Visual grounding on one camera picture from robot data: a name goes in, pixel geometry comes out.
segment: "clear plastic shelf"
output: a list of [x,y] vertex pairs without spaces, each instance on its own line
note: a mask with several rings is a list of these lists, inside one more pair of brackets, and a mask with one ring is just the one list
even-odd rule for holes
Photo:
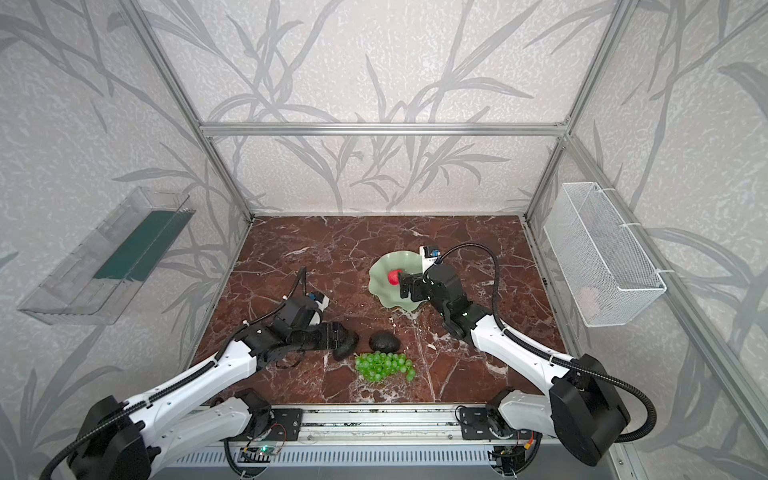
[[51,325],[115,323],[194,214],[188,199],[135,188],[18,309]]

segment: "black cable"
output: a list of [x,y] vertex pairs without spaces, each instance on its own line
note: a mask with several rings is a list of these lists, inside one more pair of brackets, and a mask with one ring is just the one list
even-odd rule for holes
[[531,447],[531,453],[525,459],[525,463],[523,464],[523,466],[515,470],[516,475],[522,472],[523,470],[525,470],[526,468],[528,468],[528,466],[530,466],[531,463],[533,463],[533,459],[536,458],[536,455],[538,454],[538,447],[541,446],[541,438],[543,437],[543,435],[539,432],[533,432],[533,433],[534,433],[534,441],[536,443]]
[[[304,291],[304,295],[306,295],[306,267],[302,266],[299,269],[299,272],[296,274],[296,279],[293,280],[293,285],[290,287],[290,292],[288,292],[288,295],[286,295],[286,299],[289,299],[290,297],[293,296],[293,294],[296,292],[296,288],[299,286],[299,280],[301,280],[302,278],[304,279],[303,291]],[[224,352],[227,350],[227,347],[232,342],[232,339],[234,339],[234,337],[238,333],[248,328],[248,326],[253,325],[254,323],[258,323],[264,319],[270,318],[272,315],[279,312],[280,309],[286,305],[286,299],[281,300],[280,304],[278,304],[277,307],[275,307],[274,310],[272,310],[271,312],[266,313],[255,320],[251,320],[248,323],[244,323],[239,328],[235,329],[234,332],[230,333],[227,339],[224,340],[224,343],[222,343],[221,346],[219,347],[219,351],[216,353],[216,356],[214,357],[216,361],[218,362],[219,360],[221,360],[221,357],[224,355]]]
[[466,407],[463,405],[457,405],[455,409],[453,409],[453,416],[456,418],[456,422],[458,422],[458,426],[462,426],[462,421],[458,418],[458,409],[465,409]]
[[200,367],[198,370],[195,370],[193,373],[191,373],[190,375],[185,376],[184,378],[182,378],[178,382],[174,383],[173,385],[170,385],[170,386],[162,389],[161,391],[159,391],[157,393],[153,393],[149,397],[150,405],[153,402],[155,402],[156,400],[159,400],[159,399],[165,397],[169,393],[175,392],[176,390],[178,390],[181,387],[185,386],[189,382],[192,382],[193,380],[200,378],[205,372],[207,372],[208,370],[212,369],[215,365],[216,365],[216,363],[213,360],[211,360],[210,362],[208,362],[205,365],[203,365],[202,367]]
[[67,458],[72,452],[77,450],[81,445],[83,445],[88,440],[98,435],[105,429],[111,427],[117,422],[120,422],[122,419],[129,416],[131,413],[141,410],[146,405],[147,403],[144,400],[138,403],[135,403],[132,406],[128,407],[127,409],[123,410],[122,412],[118,413],[117,415],[109,418],[105,422],[96,425],[93,429],[89,430],[83,435],[78,435],[78,437],[72,443],[65,446],[59,453],[57,453],[54,456],[54,458],[51,458],[51,461],[48,462],[48,464],[43,468],[42,472],[40,472],[40,480],[51,480],[51,475],[53,475],[53,471],[56,469],[56,467],[58,467],[58,464],[63,462],[64,459]]
[[230,450],[230,440],[223,439],[222,442],[224,443],[224,458],[227,459],[227,464],[230,466],[233,472],[237,473],[238,477],[256,478],[256,476],[263,471],[263,467],[257,467],[257,468],[260,468],[259,473],[256,473],[255,475],[251,475],[250,473],[246,472],[244,469],[241,470],[240,467],[237,466],[237,463],[235,463],[235,459],[232,458],[232,451]]
[[645,407],[645,412],[646,412],[645,423],[643,423],[643,425],[641,425],[640,428],[634,430],[633,432],[619,435],[618,438],[616,438],[616,443],[634,442],[635,440],[642,439],[644,436],[648,435],[654,429],[654,426],[656,426],[656,419],[657,419],[656,407],[654,406],[654,403],[637,387],[630,385],[624,380],[617,379],[616,377],[606,375],[600,372],[595,372],[590,369],[585,369],[584,367],[581,367],[578,365],[578,362],[576,359],[568,362],[556,356],[551,356],[548,353],[536,348],[535,346],[521,339],[520,337],[518,337],[517,335],[515,335],[514,333],[510,332],[507,329],[508,325],[501,320],[501,317],[498,314],[498,288],[501,280],[501,272],[500,272],[500,269],[498,268],[498,258],[496,257],[496,254],[493,253],[493,250],[491,250],[490,248],[486,247],[485,245],[482,245],[481,243],[474,243],[474,242],[460,243],[459,245],[456,245],[455,247],[451,248],[444,254],[440,255],[435,260],[435,263],[432,264],[427,270],[425,270],[424,277],[428,279],[429,270],[434,265],[442,263],[442,261],[448,255],[464,247],[474,247],[474,248],[479,248],[480,250],[484,250],[491,257],[491,260],[493,260],[493,288],[492,288],[492,294],[491,294],[491,310],[493,311],[493,319],[496,322],[496,326],[510,340],[517,343],[520,347],[526,349],[530,353],[533,353],[536,356],[540,356],[542,359],[546,359],[547,361],[550,361],[553,364],[561,366],[566,369],[573,369],[573,370],[576,370],[577,372],[591,375],[594,378],[600,379],[606,383],[610,383],[613,386],[617,386],[618,388],[626,392],[629,392],[635,398],[640,400],[640,402]]

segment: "aluminum frame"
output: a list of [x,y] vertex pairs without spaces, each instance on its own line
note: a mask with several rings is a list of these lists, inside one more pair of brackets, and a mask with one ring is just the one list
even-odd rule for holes
[[[613,185],[598,167],[587,148],[576,137],[564,136],[566,151],[573,157],[581,172],[606,190],[605,193],[627,223],[640,223],[624,199],[613,190]],[[653,239],[641,225],[634,228],[637,242],[653,264],[662,270],[674,270]],[[741,415],[747,428],[768,456],[768,402],[746,372],[741,361],[717,333],[706,313],[701,309],[683,280],[675,273],[664,273],[667,294],[664,299],[688,335],[691,343],[704,358],[712,374],[722,386],[733,407]]]
[[207,136],[487,136],[487,137],[559,137],[565,124],[395,124],[395,123],[203,123]]
[[[592,58],[587,74],[584,76],[584,81],[581,83],[578,93],[576,94],[574,104],[568,112],[568,116],[565,118],[566,128],[564,134],[571,134],[576,127],[576,124],[581,119],[581,114],[584,113],[584,109],[587,107],[594,89],[598,86],[600,79],[605,73],[608,62],[616,51],[619,41],[624,35],[624,31],[627,30],[627,26],[632,17],[632,12],[634,12],[638,3],[640,3],[640,0],[617,0],[614,12],[611,14],[611,20],[608,22],[608,26],[605,29],[605,35],[603,35],[600,45],[598,45],[594,58]],[[549,157],[547,167],[541,175],[536,190],[534,190],[533,198],[531,198],[531,202],[528,204],[528,209],[525,211],[526,217],[530,217],[533,214],[549,180],[560,166],[562,151],[564,150],[561,140],[562,138],[558,138],[557,148],[555,148],[552,155]]]
[[179,110],[181,110],[181,116],[184,117],[192,135],[195,136],[197,143],[200,144],[200,149],[208,157],[210,164],[213,166],[219,178],[221,178],[221,181],[223,181],[225,188],[232,196],[237,207],[243,213],[245,218],[250,219],[252,214],[245,197],[240,192],[240,189],[237,188],[237,184],[218,152],[200,129],[200,121],[192,101],[184,91],[178,76],[176,76],[171,67],[170,61],[166,57],[163,48],[160,46],[160,42],[157,40],[157,37],[149,24],[149,20],[147,20],[141,6],[138,4],[138,0],[118,0],[118,5],[122,10],[126,25],[136,35],[141,47],[147,53],[147,56],[157,70],[157,73],[165,83],[170,96],[176,101],[176,105],[179,107]]
[[[230,276],[232,276],[232,272],[235,270],[235,266],[237,265],[237,258],[240,255],[240,251],[243,249],[243,246],[245,245],[245,241],[248,240],[248,235],[250,235],[250,230],[253,228],[253,221],[251,220],[245,220],[247,221],[247,228],[245,229],[245,233],[243,234],[243,238],[240,238],[237,241],[237,248],[235,251],[237,252],[237,255],[234,255],[232,257],[232,260],[230,261],[230,264],[227,266],[227,271],[222,278],[226,278],[229,280]],[[184,361],[179,364],[179,369],[176,371],[176,374],[182,373],[184,370],[189,369],[192,366],[192,362],[194,361],[195,353],[197,352],[197,347],[200,346],[200,342],[203,341],[203,334],[205,334],[205,330],[208,328],[208,324],[210,323],[210,320],[214,317],[214,313],[216,312],[216,307],[219,305],[219,300],[221,300],[221,296],[224,294],[224,289],[227,288],[227,281],[223,281],[220,283],[220,285],[216,288],[216,293],[214,294],[213,299],[208,304],[208,308],[205,311],[205,315],[203,315],[203,323],[200,325],[200,329],[197,331],[197,334],[195,335],[192,346],[190,347],[190,351],[187,353],[187,356],[184,357]]]

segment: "green ceramic dish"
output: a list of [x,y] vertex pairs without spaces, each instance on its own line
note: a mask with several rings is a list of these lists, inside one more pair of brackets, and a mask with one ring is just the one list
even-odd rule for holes
[[379,302],[386,308],[399,306],[407,312],[412,312],[419,307],[422,302],[412,302],[408,299],[400,298],[400,287],[392,285],[387,280],[387,275],[393,270],[402,270],[408,275],[414,275],[422,272],[422,257],[416,252],[400,250],[398,252],[387,253],[379,258],[368,271],[370,280],[368,282],[368,291],[379,298]]

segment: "red marble surface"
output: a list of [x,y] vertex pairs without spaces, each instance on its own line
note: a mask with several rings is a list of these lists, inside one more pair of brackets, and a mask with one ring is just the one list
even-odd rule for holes
[[[265,370],[225,390],[224,398],[254,388],[271,403],[486,402],[506,386],[537,389],[505,364],[454,340],[437,312],[423,303],[415,312],[390,310],[368,292],[368,270],[395,250],[421,245],[444,251],[465,241],[491,247],[502,265],[502,318],[546,346],[564,351],[541,279],[518,217],[259,217],[245,243],[195,361],[215,353],[243,319],[271,310],[306,266],[308,290],[330,297],[325,318],[360,334],[358,352],[369,352],[378,329],[394,332],[414,361],[416,379],[391,376],[370,384],[353,371],[354,357],[308,352],[295,368]],[[479,250],[461,249],[449,260],[469,298],[491,304],[492,263]]]

